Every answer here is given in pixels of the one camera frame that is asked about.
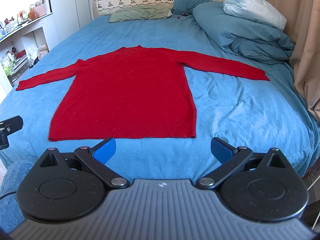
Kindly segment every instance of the gray ribbed plate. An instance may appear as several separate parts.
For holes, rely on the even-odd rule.
[[[214,191],[190,180],[136,179],[113,190],[90,215],[64,224],[26,220],[10,236],[15,240],[191,240],[312,239],[298,219],[260,224],[229,211]]]

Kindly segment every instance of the sweater sleeve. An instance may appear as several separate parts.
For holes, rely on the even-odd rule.
[[[76,63],[69,65],[67,67],[56,68],[54,70],[50,70],[44,74],[34,76],[27,80],[22,80],[19,82],[19,85],[16,88],[16,90],[19,91],[19,90],[24,90],[28,88],[33,88],[38,85],[48,84],[51,82],[72,77],[77,74],[78,69],[81,68],[82,63],[84,63],[84,60],[78,59]]]
[[[194,51],[171,51],[174,51],[171,56],[175,60],[196,70],[270,81],[263,70],[239,61],[209,56]]]

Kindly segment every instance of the red sweater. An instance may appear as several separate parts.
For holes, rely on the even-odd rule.
[[[20,81],[16,90],[76,75],[53,115],[49,140],[196,137],[196,107],[183,66],[253,80],[264,71],[192,51],[120,48]]]

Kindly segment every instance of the pink basket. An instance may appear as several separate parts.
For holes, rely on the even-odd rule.
[[[40,17],[47,14],[45,4],[41,4],[37,7],[34,7],[33,10],[36,11],[40,15]]]

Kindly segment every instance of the brown curtain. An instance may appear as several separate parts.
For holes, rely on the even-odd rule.
[[[290,58],[294,86],[320,121],[320,0],[266,0],[287,19],[284,32],[296,44]]]

